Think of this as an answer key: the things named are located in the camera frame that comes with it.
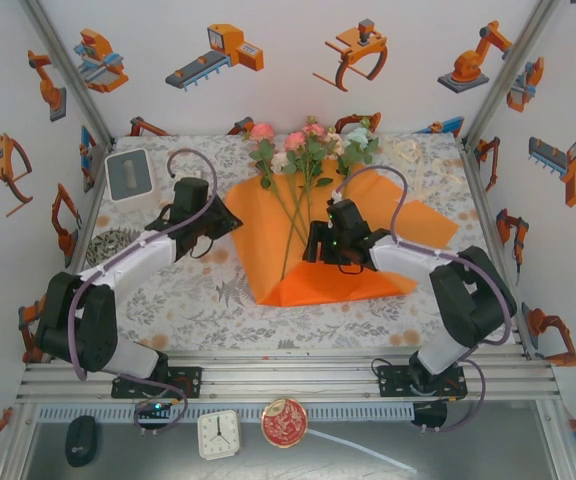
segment white cable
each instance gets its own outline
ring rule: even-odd
[[[377,453],[374,450],[370,450],[369,448],[362,447],[361,445],[357,445],[356,443],[350,442],[348,440],[344,440],[342,438],[333,437],[332,435],[328,435],[327,433],[318,432],[317,430],[308,429],[308,433],[312,433],[316,437],[325,438],[326,440],[330,440],[332,442],[337,442],[337,443],[340,443],[340,444],[345,445],[347,447],[357,449],[357,450],[364,452],[364,453],[367,453],[368,455],[371,455],[375,458],[383,460],[384,462],[388,462],[389,464],[394,465],[397,468],[401,468],[403,470],[411,472],[413,475],[417,474],[416,468],[413,468],[410,465],[406,465],[405,463],[398,462],[397,460],[394,460],[390,457],[382,455],[381,453]]]

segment orange paper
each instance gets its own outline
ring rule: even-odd
[[[336,161],[323,161],[321,177],[332,178],[334,181],[324,187],[312,187],[311,220],[328,220],[326,202],[343,180],[336,173],[336,168]],[[235,185],[226,196],[226,205],[243,222],[243,226],[231,235],[257,303],[293,307],[404,295],[414,290],[416,282],[401,275],[367,269],[359,275],[346,275],[336,265],[325,265],[321,261],[304,262],[301,258],[306,247],[295,232],[292,234],[285,276],[282,279],[290,218],[272,189],[261,187],[260,178],[257,176]],[[299,173],[273,175],[273,180],[292,214],[295,202],[290,193],[291,188],[299,198],[303,177]],[[355,202],[362,217],[374,231],[390,227],[390,219],[401,193],[401,188],[388,178],[375,170],[368,170],[348,183],[344,197]],[[301,213],[308,224],[306,195],[301,200]],[[307,240],[308,231],[303,231],[299,217],[295,225]],[[457,228],[453,221],[419,201],[404,205],[396,224],[398,235],[436,248],[445,248]],[[358,271],[359,267],[343,268]]]

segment analog clock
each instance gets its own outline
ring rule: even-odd
[[[233,410],[202,415],[197,432],[199,455],[206,460],[230,457],[241,448],[239,417]]]

